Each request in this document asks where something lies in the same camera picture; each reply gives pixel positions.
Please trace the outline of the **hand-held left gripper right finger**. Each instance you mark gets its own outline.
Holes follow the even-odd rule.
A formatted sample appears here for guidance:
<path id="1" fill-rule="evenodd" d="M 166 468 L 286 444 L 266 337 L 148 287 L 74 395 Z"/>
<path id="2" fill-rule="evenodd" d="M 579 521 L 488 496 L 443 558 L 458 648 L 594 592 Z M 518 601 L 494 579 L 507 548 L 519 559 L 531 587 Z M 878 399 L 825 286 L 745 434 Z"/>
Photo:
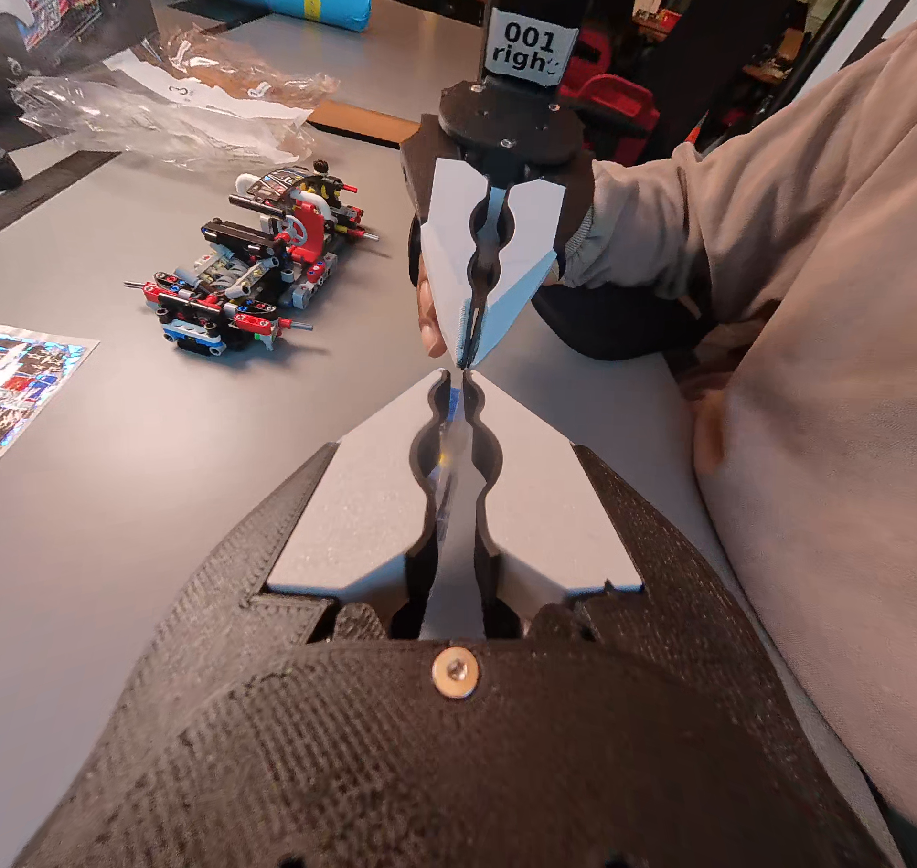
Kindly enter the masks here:
<path id="1" fill-rule="evenodd" d="M 579 446 L 477 371 L 463 376 L 476 499 L 474 570 L 487 629 L 517 629 L 546 605 L 606 589 L 640 592 Z"/>

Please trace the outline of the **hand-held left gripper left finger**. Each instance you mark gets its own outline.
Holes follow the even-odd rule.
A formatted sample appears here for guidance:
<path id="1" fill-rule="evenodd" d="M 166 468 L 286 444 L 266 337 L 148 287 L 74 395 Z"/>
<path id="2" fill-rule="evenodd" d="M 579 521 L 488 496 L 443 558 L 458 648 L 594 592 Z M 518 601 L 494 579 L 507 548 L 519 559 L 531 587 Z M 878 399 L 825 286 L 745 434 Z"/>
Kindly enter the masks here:
<path id="1" fill-rule="evenodd" d="M 266 586 L 364 602 L 388 622 L 425 606 L 437 573 L 437 489 L 450 373 L 435 370 L 338 442 Z"/>

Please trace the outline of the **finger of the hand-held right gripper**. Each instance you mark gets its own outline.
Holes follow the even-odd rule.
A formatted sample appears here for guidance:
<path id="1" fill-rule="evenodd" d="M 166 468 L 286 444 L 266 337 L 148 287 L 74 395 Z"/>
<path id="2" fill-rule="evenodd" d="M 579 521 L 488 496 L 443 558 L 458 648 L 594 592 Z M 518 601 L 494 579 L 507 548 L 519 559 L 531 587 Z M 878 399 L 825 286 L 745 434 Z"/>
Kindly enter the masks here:
<path id="1" fill-rule="evenodd" d="M 488 203 L 486 176 L 463 160 L 437 159 L 421 250 L 440 332 L 457 365 L 465 363 L 472 320 L 469 263 L 478 248 L 475 221 L 487 215 Z"/>
<path id="2" fill-rule="evenodd" d="M 499 278 L 472 327 L 469 368 L 499 344 L 544 281 L 556 258 L 556 230 L 564 196 L 563 186 L 544 179 L 510 188 L 505 202 L 513 232 L 497 253 Z"/>

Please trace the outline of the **small bag of lego pins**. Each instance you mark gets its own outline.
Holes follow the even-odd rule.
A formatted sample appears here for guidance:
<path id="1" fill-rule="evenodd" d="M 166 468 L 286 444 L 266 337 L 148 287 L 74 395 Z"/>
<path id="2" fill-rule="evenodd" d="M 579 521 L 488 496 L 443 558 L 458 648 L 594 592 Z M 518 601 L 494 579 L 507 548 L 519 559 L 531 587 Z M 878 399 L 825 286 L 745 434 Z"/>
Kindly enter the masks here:
<path id="1" fill-rule="evenodd" d="M 450 389 L 448 413 L 439 427 L 439 454 L 437 464 L 429 475 L 435 486 L 437 535 L 445 539 L 453 499 L 457 495 L 462 459 L 470 439 L 470 426 L 466 418 L 465 396 L 462 386 Z"/>

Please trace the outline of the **red lego seat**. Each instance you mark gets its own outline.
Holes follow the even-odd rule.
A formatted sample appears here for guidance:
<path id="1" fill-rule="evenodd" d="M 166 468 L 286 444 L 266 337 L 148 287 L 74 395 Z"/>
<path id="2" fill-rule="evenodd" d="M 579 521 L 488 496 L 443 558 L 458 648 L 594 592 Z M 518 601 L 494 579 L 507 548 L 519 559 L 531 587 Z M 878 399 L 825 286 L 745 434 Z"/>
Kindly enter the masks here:
<path id="1" fill-rule="evenodd" d="M 298 204 L 292 215 L 298 218 L 305 227 L 308 239 L 299 246 L 291 248 L 292 258 L 302 266 L 308 266 L 322 258 L 326 249 L 326 218 L 312 203 Z"/>

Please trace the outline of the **lego car chassis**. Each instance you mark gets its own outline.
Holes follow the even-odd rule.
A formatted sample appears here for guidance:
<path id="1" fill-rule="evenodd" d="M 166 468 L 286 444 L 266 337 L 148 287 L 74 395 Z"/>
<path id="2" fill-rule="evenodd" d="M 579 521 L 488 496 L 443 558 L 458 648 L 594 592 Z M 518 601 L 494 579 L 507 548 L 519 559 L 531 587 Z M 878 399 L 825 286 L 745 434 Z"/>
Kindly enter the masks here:
<path id="1" fill-rule="evenodd" d="M 228 197 L 235 207 L 257 214 L 257 227 L 215 217 L 201 227 L 210 249 L 191 267 L 160 271 L 143 282 L 124 282 L 126 288 L 142 292 L 168 342 L 214 358 L 252 343 L 270 351 L 285 331 L 312 329 L 282 312 L 308 306 L 338 266 L 340 248 L 379 241 L 364 226 L 364 210 L 341 201 L 342 192 L 358 189 L 331 174 L 326 161 L 278 168 L 289 166 L 315 175 L 310 185 L 290 191 L 290 201 L 255 201 L 238 195 L 236 187 Z M 325 253 L 308 266 L 293 260 L 290 239 L 279 227 L 300 203 L 314 204 L 326 218 Z"/>

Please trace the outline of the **clear bag of lego parts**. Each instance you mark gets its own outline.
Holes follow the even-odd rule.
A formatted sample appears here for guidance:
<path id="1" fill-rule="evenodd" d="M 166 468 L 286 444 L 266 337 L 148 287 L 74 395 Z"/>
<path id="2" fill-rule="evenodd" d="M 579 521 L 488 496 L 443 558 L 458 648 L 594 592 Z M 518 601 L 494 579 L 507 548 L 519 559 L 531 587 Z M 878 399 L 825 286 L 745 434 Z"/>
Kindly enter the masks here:
<path id="1" fill-rule="evenodd" d="M 190 171 L 305 159 L 307 124 L 340 82 L 274 68 L 197 27 L 143 41 L 68 75 L 17 83 L 20 121 L 65 148 L 132 153 Z"/>

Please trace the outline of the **black lego set box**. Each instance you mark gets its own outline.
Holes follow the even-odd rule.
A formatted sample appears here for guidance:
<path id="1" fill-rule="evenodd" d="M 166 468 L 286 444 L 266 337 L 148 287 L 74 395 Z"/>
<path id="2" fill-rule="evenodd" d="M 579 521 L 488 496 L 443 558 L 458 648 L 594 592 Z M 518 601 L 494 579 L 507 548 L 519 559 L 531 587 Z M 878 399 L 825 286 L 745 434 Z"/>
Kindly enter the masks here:
<path id="1" fill-rule="evenodd" d="M 1 0 L 2 81 L 78 71 L 157 31 L 150 0 Z"/>

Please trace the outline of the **person's right hand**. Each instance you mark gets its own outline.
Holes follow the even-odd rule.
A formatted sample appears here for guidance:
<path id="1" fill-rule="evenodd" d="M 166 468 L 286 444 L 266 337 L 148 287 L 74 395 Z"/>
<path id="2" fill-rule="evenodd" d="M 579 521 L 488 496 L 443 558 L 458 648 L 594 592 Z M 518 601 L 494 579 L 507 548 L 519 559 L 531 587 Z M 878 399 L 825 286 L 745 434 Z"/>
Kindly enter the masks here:
<path id="1" fill-rule="evenodd" d="M 416 301 L 422 345 L 430 358 L 441 358 L 448 347 L 439 328 L 437 310 L 422 255 L 418 258 Z"/>

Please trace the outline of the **red and black bag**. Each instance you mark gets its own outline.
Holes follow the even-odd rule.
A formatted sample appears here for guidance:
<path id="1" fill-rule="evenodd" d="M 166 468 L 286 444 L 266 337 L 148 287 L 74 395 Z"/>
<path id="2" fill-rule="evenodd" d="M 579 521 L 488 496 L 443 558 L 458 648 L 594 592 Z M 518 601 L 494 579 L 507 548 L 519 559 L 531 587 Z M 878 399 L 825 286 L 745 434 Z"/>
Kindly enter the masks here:
<path id="1" fill-rule="evenodd" d="M 625 167 L 640 159 L 659 121 L 652 93 L 610 72 L 612 46 L 601 30 L 583 27 L 557 99 L 584 126 L 584 147 L 595 158 Z"/>

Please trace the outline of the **holographic sticker sheet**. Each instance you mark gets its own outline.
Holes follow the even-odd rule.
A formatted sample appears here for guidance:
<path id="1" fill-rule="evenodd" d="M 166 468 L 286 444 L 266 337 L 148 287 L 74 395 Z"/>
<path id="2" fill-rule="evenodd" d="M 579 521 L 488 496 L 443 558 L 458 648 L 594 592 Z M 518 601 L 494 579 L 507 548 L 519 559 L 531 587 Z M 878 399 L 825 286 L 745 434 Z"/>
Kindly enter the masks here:
<path id="1" fill-rule="evenodd" d="M 1 454 L 88 358 L 98 341 L 1 325 Z"/>

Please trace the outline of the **black and white sign board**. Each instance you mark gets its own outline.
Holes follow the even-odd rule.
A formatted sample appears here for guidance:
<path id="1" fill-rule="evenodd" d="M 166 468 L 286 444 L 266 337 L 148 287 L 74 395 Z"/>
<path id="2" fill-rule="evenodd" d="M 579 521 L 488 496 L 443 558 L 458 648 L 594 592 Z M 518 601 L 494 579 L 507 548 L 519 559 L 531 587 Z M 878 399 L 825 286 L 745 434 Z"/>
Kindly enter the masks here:
<path id="1" fill-rule="evenodd" d="M 834 45 L 841 54 L 840 68 L 862 59 L 915 20 L 912 0 L 863 0 Z"/>

